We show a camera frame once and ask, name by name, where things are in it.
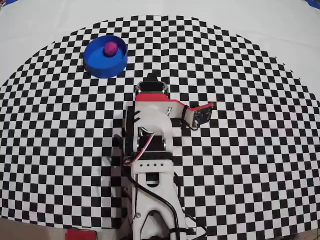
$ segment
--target cable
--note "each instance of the cable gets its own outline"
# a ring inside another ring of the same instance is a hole
[[[151,136],[149,137],[148,141],[144,145],[144,147],[139,152],[139,154],[132,161],[130,161],[130,158],[127,158],[126,160],[124,160],[123,165],[129,166],[129,165],[135,163],[136,161],[138,161],[139,158],[142,156],[142,154],[144,154],[144,152],[146,151],[147,147],[149,146],[149,144],[151,143],[151,140],[154,138],[155,135],[156,135],[155,132],[152,133]]]
[[[178,188],[177,196],[178,196],[178,199],[179,199],[180,196],[181,196],[181,186],[180,186],[180,183],[179,183],[179,176],[178,176],[178,174],[176,172],[174,172],[174,177],[176,179],[175,185]],[[197,220],[193,216],[191,216],[189,213],[187,213],[185,210],[182,209],[182,212],[184,213],[184,215],[186,215],[188,218],[190,218],[192,221],[194,221],[196,225],[199,225],[204,230],[204,234],[202,234],[200,236],[197,236],[192,240],[198,240],[198,239],[200,239],[202,237],[205,237],[207,235],[207,228],[205,226],[203,226],[202,224],[200,224],[199,222],[197,222]]]
[[[197,131],[199,129],[199,125],[197,125],[195,128],[193,128],[192,126],[189,125],[189,123],[185,122],[185,125],[191,129],[192,131]]]
[[[184,213],[184,215],[186,215],[188,218],[190,218],[192,221],[194,221],[196,225],[199,225],[204,230],[204,234],[197,236],[192,240],[198,240],[202,237],[205,237],[207,235],[207,228],[205,226],[203,226],[202,224],[200,224],[199,222],[197,222],[197,220],[193,216],[191,216],[189,213],[187,213],[185,210],[182,209],[182,212]]]
[[[119,145],[119,148],[121,149],[121,161],[123,162],[123,159],[124,159],[124,149],[123,149],[123,144],[120,144]],[[160,202],[164,203],[165,205],[167,205],[172,214],[173,214],[173,220],[174,220],[174,228],[175,229],[178,229],[179,228],[179,222],[178,222],[178,214],[177,214],[177,211],[175,210],[175,208],[171,205],[170,202],[168,202],[167,200],[165,200],[164,198],[160,197],[159,195],[157,195],[156,193],[148,190],[147,188],[145,188],[144,186],[140,185],[137,181],[135,181],[130,173],[127,173],[123,167],[121,167],[121,172],[122,174],[124,174],[128,180],[138,189],[140,189],[141,191],[145,192],[146,194],[149,194],[150,196],[154,197],[155,199],[159,200]],[[136,191],[136,195],[135,195],[135,200],[137,203],[137,197],[138,197],[138,191]],[[175,231],[175,235],[176,235],[176,240],[180,240],[180,232],[178,230]]]
[[[170,112],[171,112],[171,107],[168,108],[168,111],[166,113],[167,116],[169,116]],[[149,137],[148,141],[145,143],[144,147],[141,149],[141,151],[139,152],[139,154],[133,159],[133,160],[130,160],[130,158],[127,158],[126,160],[123,161],[123,165],[125,166],[129,166],[133,163],[135,163],[136,161],[139,160],[139,158],[142,156],[142,154],[144,154],[144,152],[146,151],[147,147],[149,146],[149,144],[151,143],[151,140],[154,138],[154,136],[156,135],[155,132],[150,132],[150,131],[147,131],[144,127],[142,127],[142,129],[151,134],[151,136]]]
[[[313,239],[313,240],[317,240],[317,239],[320,237],[320,234],[318,234],[318,228],[316,229],[316,234],[317,234],[317,236],[316,236],[316,238]]]
[[[177,229],[179,228],[179,223],[178,223],[178,214],[177,211],[175,210],[175,208],[171,205],[170,202],[168,202],[167,200],[165,200],[164,198],[162,198],[161,196],[157,195],[156,193],[148,190],[147,188],[145,188],[144,186],[140,185],[138,182],[136,182],[130,174],[126,173],[123,169],[122,169],[122,173],[128,178],[128,180],[138,189],[140,189],[141,191],[145,192],[146,194],[149,194],[150,196],[154,197],[155,199],[161,201],[162,203],[164,203],[165,205],[167,205],[170,210],[172,211],[173,214],[173,218],[174,218],[174,228]],[[176,239],[180,240],[180,233],[179,231],[175,232],[176,234]]]

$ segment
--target magenta ball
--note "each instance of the magenta ball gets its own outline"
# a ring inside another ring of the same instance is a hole
[[[104,55],[108,58],[116,55],[118,51],[118,45],[114,41],[109,41],[104,45],[103,52]]]

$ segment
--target blue container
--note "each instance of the blue container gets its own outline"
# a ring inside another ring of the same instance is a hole
[[[306,2],[316,9],[320,9],[320,1],[319,0],[306,0]]]
[[[118,51],[112,57],[106,57],[104,46],[108,42],[115,42]],[[100,79],[107,79],[121,73],[128,62],[127,45],[117,36],[100,36],[90,42],[83,54],[85,69],[93,76]]]

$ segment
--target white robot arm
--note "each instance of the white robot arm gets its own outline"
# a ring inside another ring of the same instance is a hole
[[[147,84],[162,87],[152,90]],[[178,118],[182,127],[196,130],[210,120],[212,109],[213,103],[190,108],[169,99],[162,82],[138,84],[134,106],[126,110],[122,141],[122,162],[131,166],[127,177],[132,183],[128,212],[133,240],[186,240],[193,232],[186,225],[174,183],[171,119]]]

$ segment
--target checkerboard mat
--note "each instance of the checkerboard mat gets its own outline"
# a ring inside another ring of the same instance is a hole
[[[127,43],[128,64],[98,79],[84,70],[83,53],[106,34]],[[207,226],[209,239],[268,239],[318,227],[319,101],[249,40],[196,18],[151,15],[72,32],[0,88],[1,217],[118,228],[128,181],[112,136],[122,132],[134,85],[152,70],[172,99],[216,103],[197,131],[173,121],[181,205]]]

